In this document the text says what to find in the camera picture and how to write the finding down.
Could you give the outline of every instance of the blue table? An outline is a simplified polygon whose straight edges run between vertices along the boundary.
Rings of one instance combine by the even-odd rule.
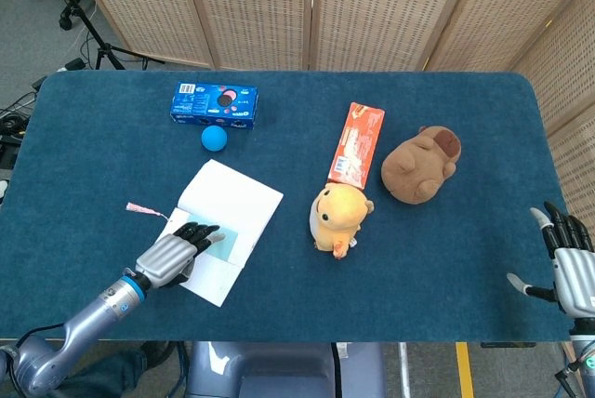
[[[176,83],[257,86],[254,130],[201,147],[168,115]],[[366,186],[376,211],[346,259],[314,250],[324,186],[352,101],[386,110]],[[379,169],[420,126],[462,141],[457,172],[422,206],[394,200]],[[75,72],[49,77],[0,212],[0,334],[79,311],[149,247],[192,176],[215,157],[284,193],[222,308],[155,291],[109,338],[555,340],[572,324],[506,280],[551,285],[530,206],[563,204],[530,85],[512,73]],[[232,186],[213,186],[229,189]]]

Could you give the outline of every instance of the blue ball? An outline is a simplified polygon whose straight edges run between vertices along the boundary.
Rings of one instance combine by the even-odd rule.
[[[201,141],[207,150],[218,152],[227,144],[227,133],[220,126],[208,126],[203,130]]]

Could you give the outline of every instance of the open notebook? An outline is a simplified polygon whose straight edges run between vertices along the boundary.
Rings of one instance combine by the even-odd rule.
[[[196,258],[190,280],[181,285],[220,307],[282,198],[282,193],[208,161],[180,196],[159,238],[188,221],[218,224],[226,237]]]

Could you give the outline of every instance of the tripod stand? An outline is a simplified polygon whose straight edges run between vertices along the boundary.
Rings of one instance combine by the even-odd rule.
[[[89,20],[88,16],[85,14],[85,11],[78,4],[78,2],[76,0],[68,0],[68,2],[69,2],[69,5],[71,6],[72,14],[81,19],[81,21],[85,24],[85,26],[87,27],[87,29],[89,30],[91,35],[93,35],[93,38],[95,39],[95,41],[97,42],[97,44],[99,46],[98,52],[97,52],[97,60],[95,61],[95,69],[96,70],[98,70],[99,67],[101,66],[101,61],[103,60],[104,57],[107,57],[107,59],[112,63],[113,67],[116,70],[125,70],[126,69],[124,67],[124,65],[120,62],[120,60],[118,60],[118,58],[113,54],[114,51],[123,52],[130,56],[139,57],[141,59],[144,59],[145,62],[150,60],[150,61],[155,61],[157,63],[162,63],[162,64],[165,63],[162,60],[153,59],[148,56],[143,56],[142,54],[139,54],[138,52],[133,52],[133,51],[129,51],[127,49],[122,49],[121,47],[113,46],[113,45],[110,45],[109,43],[104,42],[103,39],[101,38],[101,36],[99,35],[99,33],[97,32],[97,30],[95,29],[95,27],[93,26],[93,24],[91,23],[91,21]]]

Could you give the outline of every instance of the yellow floor line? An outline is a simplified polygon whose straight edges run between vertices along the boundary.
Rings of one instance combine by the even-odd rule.
[[[456,363],[458,364],[458,379],[461,383],[461,398],[473,398],[473,379],[471,378],[467,342],[456,343]]]

